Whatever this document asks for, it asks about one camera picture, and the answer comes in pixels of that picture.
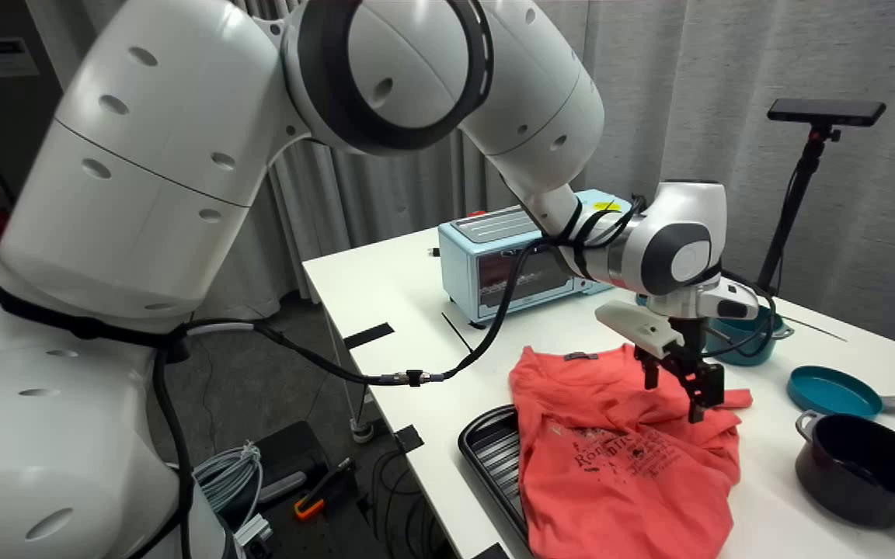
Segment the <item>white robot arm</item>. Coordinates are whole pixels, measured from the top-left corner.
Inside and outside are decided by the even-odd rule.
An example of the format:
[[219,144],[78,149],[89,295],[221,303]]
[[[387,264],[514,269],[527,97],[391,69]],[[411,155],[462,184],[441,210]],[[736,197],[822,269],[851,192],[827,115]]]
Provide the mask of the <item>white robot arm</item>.
[[664,321],[721,315],[728,202],[646,210],[573,184],[604,101],[537,0],[126,0],[69,85],[0,240],[0,559],[244,559],[163,458],[166,369],[272,165],[314,141],[399,155],[462,135],[568,274]]

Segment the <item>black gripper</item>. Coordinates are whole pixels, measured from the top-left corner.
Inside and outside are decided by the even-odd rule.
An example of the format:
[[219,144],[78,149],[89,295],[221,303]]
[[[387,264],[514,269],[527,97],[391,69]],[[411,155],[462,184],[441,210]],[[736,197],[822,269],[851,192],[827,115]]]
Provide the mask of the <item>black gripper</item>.
[[658,387],[658,377],[672,372],[690,399],[687,420],[703,423],[703,416],[724,399],[724,368],[703,358],[705,322],[703,321],[668,321],[681,343],[664,354],[652,358],[635,350],[644,372],[644,387]]

